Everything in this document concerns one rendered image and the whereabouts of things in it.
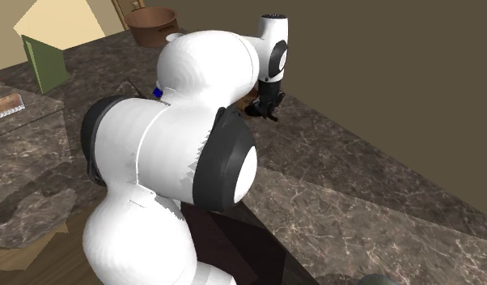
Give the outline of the green upright box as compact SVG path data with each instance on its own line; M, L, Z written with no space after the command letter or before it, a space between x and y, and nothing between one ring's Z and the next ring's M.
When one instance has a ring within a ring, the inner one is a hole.
M28 62L42 94L51 91L70 77L60 49L29 36L22 35L21 38Z

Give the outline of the dark robot stand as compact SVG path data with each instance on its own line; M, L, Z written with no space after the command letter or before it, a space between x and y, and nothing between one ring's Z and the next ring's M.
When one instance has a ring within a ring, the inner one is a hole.
M238 285L320 285L244 203L222 213L181 205L200 261Z

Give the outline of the brown round pot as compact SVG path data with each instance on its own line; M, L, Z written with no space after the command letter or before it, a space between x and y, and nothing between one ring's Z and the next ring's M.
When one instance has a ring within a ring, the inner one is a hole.
M125 22L137 44L146 48L165 45L166 37L179 31L176 11L165 6L131 11L125 16Z

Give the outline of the grey-green rounded object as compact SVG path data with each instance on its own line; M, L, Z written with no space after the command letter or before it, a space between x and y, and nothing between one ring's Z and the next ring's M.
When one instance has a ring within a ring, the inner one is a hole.
M357 285L399 285L395 280L383 274L367 274L361 277Z

